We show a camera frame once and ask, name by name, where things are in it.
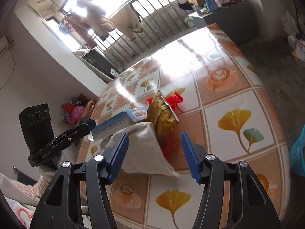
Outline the blue white cardboard box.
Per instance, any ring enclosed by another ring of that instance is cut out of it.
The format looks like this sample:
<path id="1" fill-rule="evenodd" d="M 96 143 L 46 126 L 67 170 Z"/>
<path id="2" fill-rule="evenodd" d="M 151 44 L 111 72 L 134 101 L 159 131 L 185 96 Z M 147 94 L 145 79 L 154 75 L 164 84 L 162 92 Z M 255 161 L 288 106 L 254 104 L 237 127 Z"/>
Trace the blue white cardboard box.
<path id="1" fill-rule="evenodd" d="M 93 140 L 105 139 L 135 123 L 144 122 L 147 116 L 147 109 L 148 107 L 128 109 L 107 119 L 105 122 L 92 129 L 91 134 Z"/>

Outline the floor trash pile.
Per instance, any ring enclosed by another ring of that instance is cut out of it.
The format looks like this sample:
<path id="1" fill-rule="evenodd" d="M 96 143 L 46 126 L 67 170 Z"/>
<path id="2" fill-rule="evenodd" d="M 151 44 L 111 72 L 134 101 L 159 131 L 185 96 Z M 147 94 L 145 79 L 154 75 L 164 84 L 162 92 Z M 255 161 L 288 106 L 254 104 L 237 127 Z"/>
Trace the floor trash pile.
<path id="1" fill-rule="evenodd" d="M 282 16 L 282 30 L 287 37 L 288 45 L 292 48 L 293 60 L 304 68 L 304 34 L 293 16 L 286 11 Z"/>

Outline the white cloth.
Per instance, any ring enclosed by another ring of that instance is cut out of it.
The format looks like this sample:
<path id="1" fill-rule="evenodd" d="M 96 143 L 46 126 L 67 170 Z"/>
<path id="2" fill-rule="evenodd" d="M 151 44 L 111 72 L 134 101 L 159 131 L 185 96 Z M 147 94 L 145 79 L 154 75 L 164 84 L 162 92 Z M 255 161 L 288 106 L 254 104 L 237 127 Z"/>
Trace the white cloth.
<path id="1" fill-rule="evenodd" d="M 179 177 L 163 155 L 151 122 L 136 123 L 114 133 L 107 146 L 115 145 L 123 133 L 129 146 L 121 168 L 129 174 L 156 174 Z"/>

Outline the patterned tablecloth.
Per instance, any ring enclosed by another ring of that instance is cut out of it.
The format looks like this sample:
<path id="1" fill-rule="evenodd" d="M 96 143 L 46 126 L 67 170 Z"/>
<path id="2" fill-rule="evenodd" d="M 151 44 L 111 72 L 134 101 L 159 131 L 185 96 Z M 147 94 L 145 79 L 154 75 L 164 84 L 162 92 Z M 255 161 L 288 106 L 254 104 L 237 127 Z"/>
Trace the patterned tablecloth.
<path id="1" fill-rule="evenodd" d="M 118 226 L 193 227 L 204 187 L 191 177 L 183 132 L 224 162 L 250 165 L 276 210 L 253 217 L 261 228 L 283 219 L 290 193 L 283 130 L 263 83 L 223 27 L 211 24 L 189 33 L 129 68 L 105 86 L 91 118 L 102 123 L 143 106 L 157 90 L 183 99 L 165 148 L 179 177 L 121 172 L 107 187 Z"/>

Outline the gold snack packet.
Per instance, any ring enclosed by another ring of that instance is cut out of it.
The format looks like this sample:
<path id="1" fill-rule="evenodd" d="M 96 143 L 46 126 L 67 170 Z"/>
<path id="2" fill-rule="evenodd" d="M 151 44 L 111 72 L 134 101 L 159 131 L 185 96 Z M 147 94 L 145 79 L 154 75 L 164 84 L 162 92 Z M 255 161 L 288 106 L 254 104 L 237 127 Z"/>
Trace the gold snack packet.
<path id="1" fill-rule="evenodd" d="M 152 122 L 157 141 L 161 148 L 166 145 L 168 137 L 179 123 L 179 119 L 175 114 L 175 111 L 172 109 L 167 109 L 160 112 L 149 111 L 147 109 L 146 121 Z"/>

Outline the red candy wrapper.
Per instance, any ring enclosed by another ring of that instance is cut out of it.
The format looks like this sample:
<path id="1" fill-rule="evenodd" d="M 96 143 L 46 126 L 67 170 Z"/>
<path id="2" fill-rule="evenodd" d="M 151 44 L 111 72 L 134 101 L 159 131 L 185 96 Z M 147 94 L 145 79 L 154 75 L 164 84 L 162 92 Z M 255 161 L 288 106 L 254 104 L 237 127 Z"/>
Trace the red candy wrapper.
<path id="1" fill-rule="evenodd" d="M 182 103 L 183 100 L 184 99 L 177 92 L 166 98 L 160 91 L 156 92 L 153 98 L 146 99 L 148 103 L 148 110 L 155 112 L 160 112 L 167 109 L 172 109 L 174 111 L 177 105 Z"/>

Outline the blue plastic basket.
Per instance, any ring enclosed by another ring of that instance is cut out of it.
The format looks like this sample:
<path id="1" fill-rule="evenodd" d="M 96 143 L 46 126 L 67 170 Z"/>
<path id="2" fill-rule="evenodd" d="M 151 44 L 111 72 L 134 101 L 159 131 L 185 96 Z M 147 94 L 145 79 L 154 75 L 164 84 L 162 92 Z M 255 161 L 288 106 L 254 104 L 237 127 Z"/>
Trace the blue plastic basket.
<path id="1" fill-rule="evenodd" d="M 305 177 L 304 132 L 305 126 L 303 126 L 302 133 L 292 146 L 289 154 L 291 173 L 302 177 Z"/>

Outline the hanging beige clothes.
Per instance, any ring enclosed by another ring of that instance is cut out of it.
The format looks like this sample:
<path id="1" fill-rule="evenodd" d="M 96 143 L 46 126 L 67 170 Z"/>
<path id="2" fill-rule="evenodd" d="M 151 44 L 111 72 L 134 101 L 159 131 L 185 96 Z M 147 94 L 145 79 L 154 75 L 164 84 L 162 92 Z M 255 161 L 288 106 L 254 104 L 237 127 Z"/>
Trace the hanging beige clothes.
<path id="1" fill-rule="evenodd" d="M 130 3 L 112 15 L 110 21 L 131 41 L 136 39 L 135 34 L 143 31 L 139 16 Z"/>

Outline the grey cabinet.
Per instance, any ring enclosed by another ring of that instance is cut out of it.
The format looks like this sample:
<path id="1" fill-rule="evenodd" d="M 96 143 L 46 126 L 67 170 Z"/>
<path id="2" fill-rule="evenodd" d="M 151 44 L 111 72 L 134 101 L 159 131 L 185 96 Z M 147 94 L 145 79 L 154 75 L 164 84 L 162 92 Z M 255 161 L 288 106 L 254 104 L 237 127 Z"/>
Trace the grey cabinet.
<path id="1" fill-rule="evenodd" d="M 238 46 L 254 40 L 259 35 L 255 10 L 247 1 L 222 8 L 207 15 L 198 15 L 197 12 L 194 12 L 189 17 L 197 29 L 214 23 L 217 24 Z"/>

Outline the blue detergent bottle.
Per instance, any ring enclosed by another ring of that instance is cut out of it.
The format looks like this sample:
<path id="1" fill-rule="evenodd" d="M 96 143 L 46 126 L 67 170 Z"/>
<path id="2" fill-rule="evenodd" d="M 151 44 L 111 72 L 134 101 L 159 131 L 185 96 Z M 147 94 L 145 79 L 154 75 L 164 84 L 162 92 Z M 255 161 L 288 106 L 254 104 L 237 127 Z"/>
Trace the blue detergent bottle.
<path id="1" fill-rule="evenodd" d="M 211 12 L 216 12 L 219 10 L 219 7 L 217 5 L 217 3 L 215 2 L 215 0 L 205 0 L 207 8 L 211 11 Z"/>

